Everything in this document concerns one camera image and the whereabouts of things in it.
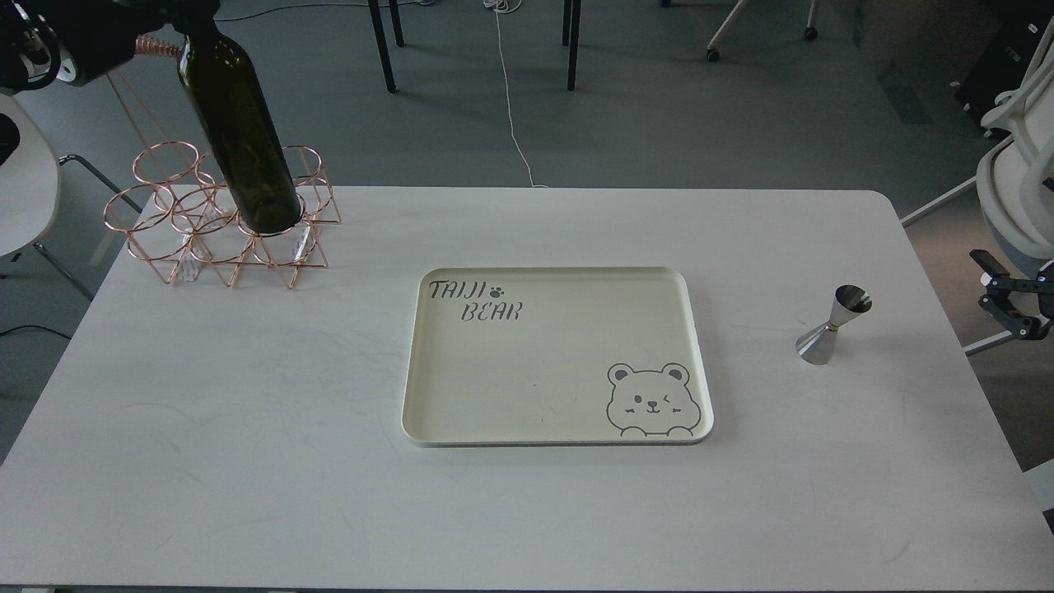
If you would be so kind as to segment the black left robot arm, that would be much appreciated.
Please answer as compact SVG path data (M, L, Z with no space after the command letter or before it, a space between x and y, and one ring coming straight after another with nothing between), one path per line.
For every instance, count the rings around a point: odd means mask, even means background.
M187 36L182 83L217 152L237 138L229 101L238 52L213 19L217 1L4 1L2 91L38 90L62 78L83 86L131 60L137 38L173 24Z

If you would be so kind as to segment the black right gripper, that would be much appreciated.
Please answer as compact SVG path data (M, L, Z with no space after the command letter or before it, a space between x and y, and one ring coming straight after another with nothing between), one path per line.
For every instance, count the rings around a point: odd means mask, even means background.
M987 250L971 250L970 256L989 278L985 288L990 294L980 296L978 305L1006 327L1012 338L1043 340L1053 323L1053 263L1047 262L1041 266L1032 280L1027 278L1023 280L1013 278L1006 266L1002 266L1002 263ZM1038 294L1038 307L1042 319L1039 316L1021 314L1009 296L999 294L1011 292Z

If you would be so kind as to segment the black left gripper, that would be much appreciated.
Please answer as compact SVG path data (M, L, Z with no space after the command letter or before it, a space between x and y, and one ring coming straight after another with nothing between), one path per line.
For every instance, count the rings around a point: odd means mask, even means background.
M84 86L131 60L139 36L165 24L210 22L218 1L50 1L48 26L61 50L58 78Z

